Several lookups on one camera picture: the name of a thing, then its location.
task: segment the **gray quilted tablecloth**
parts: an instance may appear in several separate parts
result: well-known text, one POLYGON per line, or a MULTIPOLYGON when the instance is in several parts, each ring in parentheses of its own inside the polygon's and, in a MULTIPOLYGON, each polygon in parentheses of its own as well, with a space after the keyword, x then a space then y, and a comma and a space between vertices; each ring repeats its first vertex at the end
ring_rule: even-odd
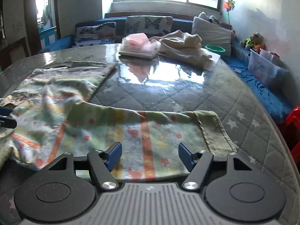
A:
POLYGON ((299 221, 299 173, 272 119, 239 77, 220 60, 212 72, 156 57, 122 57, 118 44, 67 49, 26 58, 0 74, 0 96, 9 95, 34 69, 53 62, 119 62, 91 103, 132 110, 182 112, 211 110, 243 155, 287 195, 282 224, 299 221))

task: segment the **green bowl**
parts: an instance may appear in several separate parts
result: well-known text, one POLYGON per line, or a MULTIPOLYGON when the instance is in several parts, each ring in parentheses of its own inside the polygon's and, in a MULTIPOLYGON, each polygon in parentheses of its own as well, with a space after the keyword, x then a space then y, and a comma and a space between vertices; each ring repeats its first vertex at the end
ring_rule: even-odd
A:
POLYGON ((215 46, 215 45, 206 45, 205 48, 221 56, 226 52, 226 50, 223 47, 215 46))

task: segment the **triangular cutout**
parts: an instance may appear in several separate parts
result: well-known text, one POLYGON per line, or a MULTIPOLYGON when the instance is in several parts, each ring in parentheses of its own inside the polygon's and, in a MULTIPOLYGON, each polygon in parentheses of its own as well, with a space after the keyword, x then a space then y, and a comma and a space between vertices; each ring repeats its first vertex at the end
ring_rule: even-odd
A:
POLYGON ((67 168, 67 157, 60 159, 57 163, 55 163, 49 171, 59 171, 59 170, 66 170, 67 168))
POLYGON ((240 159, 234 158, 233 159, 233 166, 235 170, 238 171, 252 171, 245 163, 243 163, 240 159))

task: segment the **red chair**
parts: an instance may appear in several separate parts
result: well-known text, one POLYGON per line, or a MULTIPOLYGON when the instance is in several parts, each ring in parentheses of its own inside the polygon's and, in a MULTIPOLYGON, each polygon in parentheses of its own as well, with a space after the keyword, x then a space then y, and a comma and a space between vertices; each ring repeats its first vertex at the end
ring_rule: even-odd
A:
MULTIPOLYGON (((294 124, 294 126, 296 127, 296 129, 298 131, 300 131, 300 106, 295 107, 291 111, 291 113, 287 116, 287 118, 285 120, 285 124, 286 124, 287 128, 291 124, 294 124)), ((300 141, 298 141, 298 143, 296 144, 296 146, 294 148, 292 148, 291 154, 292 154, 292 157, 293 157, 293 159, 294 159, 294 161, 295 161, 296 164, 298 162, 300 162, 300 141)))

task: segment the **silver bolt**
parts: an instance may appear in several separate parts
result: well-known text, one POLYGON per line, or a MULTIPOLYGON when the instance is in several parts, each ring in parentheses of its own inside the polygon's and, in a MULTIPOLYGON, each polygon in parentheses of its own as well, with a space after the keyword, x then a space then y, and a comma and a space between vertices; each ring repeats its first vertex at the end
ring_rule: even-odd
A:
POLYGON ((112 190, 114 189, 115 187, 117 187, 117 184, 114 183, 114 182, 111 182, 111 181, 108 181, 108 182, 104 182, 102 184, 102 188, 106 189, 106 190, 112 190))
POLYGON ((183 187, 185 187, 187 190, 195 190, 198 188, 198 184, 190 181, 190 182, 184 183, 183 187))

